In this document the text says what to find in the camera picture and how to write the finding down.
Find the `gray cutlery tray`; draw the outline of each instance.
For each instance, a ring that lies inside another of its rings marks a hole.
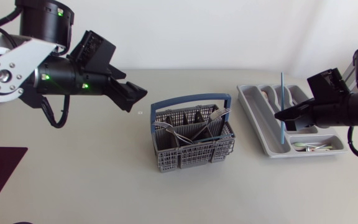
[[[238,85],[237,89],[239,90],[239,101],[269,157],[323,156],[347,151],[333,128],[319,128],[317,126],[299,131],[287,131],[285,129],[285,142],[281,144],[281,122],[274,118],[274,114],[281,108],[281,86]],[[267,99],[262,94],[263,91],[267,94]],[[284,94],[285,108],[309,99],[302,89],[296,85],[285,85]],[[315,146],[329,144],[333,148],[329,151],[300,152],[297,150],[302,149],[301,147],[292,145],[296,142]]]

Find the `blue stick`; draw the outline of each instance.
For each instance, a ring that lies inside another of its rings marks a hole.
[[[284,110],[284,73],[281,72],[281,110]],[[281,144],[284,144],[284,121],[281,122]]]

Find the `blue basket handle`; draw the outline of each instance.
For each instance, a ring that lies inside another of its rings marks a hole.
[[[197,95],[190,95],[190,96],[180,96],[180,97],[153,103],[151,105],[150,123],[152,124],[155,121],[155,114],[159,109],[166,108],[168,106],[177,105],[180,103],[187,103],[187,102],[199,101],[199,100],[224,100],[225,108],[230,108],[231,105],[231,96],[227,93],[205,93],[205,94],[197,94]],[[224,120],[228,121],[229,116],[225,115]],[[152,133],[154,133],[155,126],[152,126],[151,129],[152,129]]]

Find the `cutlery tray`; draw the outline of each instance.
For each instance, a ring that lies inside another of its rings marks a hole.
[[[218,110],[218,106],[199,105],[177,110],[160,112],[157,110],[200,100],[224,100],[225,108],[230,108],[231,104],[229,94],[210,93],[172,98],[151,105],[150,124],[155,121],[169,123],[176,133],[191,138],[206,125],[210,114]],[[228,119],[229,114],[225,114],[210,122],[207,128],[193,140],[194,144],[183,143],[165,128],[151,125],[154,153],[160,171],[168,172],[177,167],[184,169],[225,160],[233,151],[235,139]]]
[[[274,114],[279,112],[281,108],[281,86],[239,85],[237,89],[239,90],[239,101],[269,157],[323,156],[347,151],[333,128],[319,128],[317,126],[299,131],[287,131],[285,129],[285,142],[281,144],[281,122],[274,118]],[[284,86],[285,109],[308,99],[300,87],[296,85]],[[329,144],[333,148],[329,151],[304,152],[299,151],[302,148],[293,145],[296,142],[313,146]]]

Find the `dishwasher cutlery basket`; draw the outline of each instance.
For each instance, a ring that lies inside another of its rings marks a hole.
[[[161,112],[157,110],[200,100],[224,100],[225,108],[230,108],[231,104],[229,94],[181,96],[152,104],[150,122],[151,124],[155,121],[169,123],[178,134],[191,138],[208,122],[210,114],[219,109],[216,105],[200,105]],[[151,125],[154,152],[160,171],[168,172],[177,167],[183,169],[225,160],[226,156],[233,151],[235,138],[228,120],[229,114],[226,114],[210,122],[207,128],[193,140],[194,144],[179,141],[164,128]]]

